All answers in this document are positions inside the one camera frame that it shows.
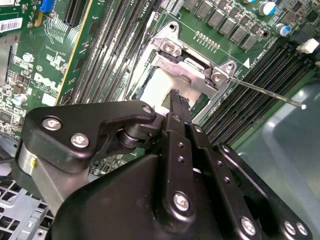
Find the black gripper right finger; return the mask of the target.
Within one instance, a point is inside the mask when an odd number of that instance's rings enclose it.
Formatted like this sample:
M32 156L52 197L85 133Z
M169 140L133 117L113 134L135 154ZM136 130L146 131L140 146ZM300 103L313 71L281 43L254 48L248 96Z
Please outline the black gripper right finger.
M229 146L212 146L191 122L189 102L180 96L191 141L196 206L194 224L182 240L310 240L310 228Z

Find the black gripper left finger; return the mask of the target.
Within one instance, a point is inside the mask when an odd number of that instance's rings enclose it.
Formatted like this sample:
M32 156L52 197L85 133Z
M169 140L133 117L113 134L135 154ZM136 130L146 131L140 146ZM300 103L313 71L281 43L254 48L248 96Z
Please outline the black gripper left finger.
M175 162L192 153L179 97L169 92L164 116L140 100L36 108L25 117L14 178L54 217L72 193L139 157L159 157L174 180Z

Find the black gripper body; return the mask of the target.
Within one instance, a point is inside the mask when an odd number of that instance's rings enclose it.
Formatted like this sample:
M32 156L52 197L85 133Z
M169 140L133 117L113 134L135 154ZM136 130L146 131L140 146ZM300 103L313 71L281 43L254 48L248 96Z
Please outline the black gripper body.
M175 162L173 180L158 156L139 157L72 193L59 208L53 240L239 240L203 153Z

